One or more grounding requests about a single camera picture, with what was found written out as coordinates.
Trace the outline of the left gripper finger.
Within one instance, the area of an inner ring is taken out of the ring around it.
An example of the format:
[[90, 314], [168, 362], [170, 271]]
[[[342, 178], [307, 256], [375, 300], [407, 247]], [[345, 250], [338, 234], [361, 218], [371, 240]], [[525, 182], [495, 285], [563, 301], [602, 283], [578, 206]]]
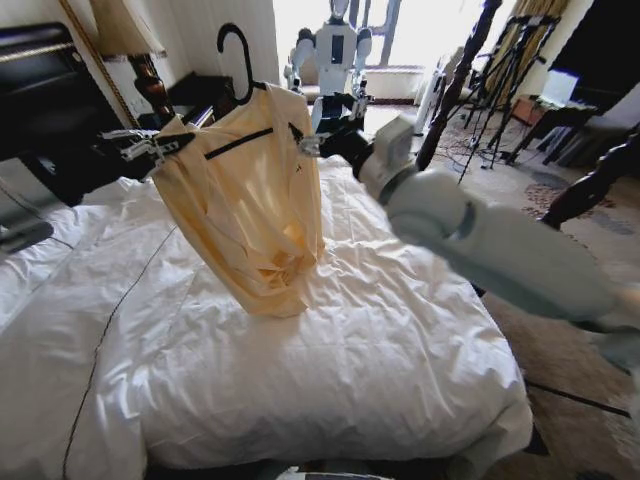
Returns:
[[102, 132], [100, 139], [110, 142], [119, 149], [132, 148], [134, 145], [151, 145], [159, 148], [180, 149], [195, 139], [193, 133], [161, 135], [157, 130], [125, 129]]
[[138, 142], [120, 151], [125, 162], [151, 162], [155, 164], [169, 152], [169, 145], [152, 142]]

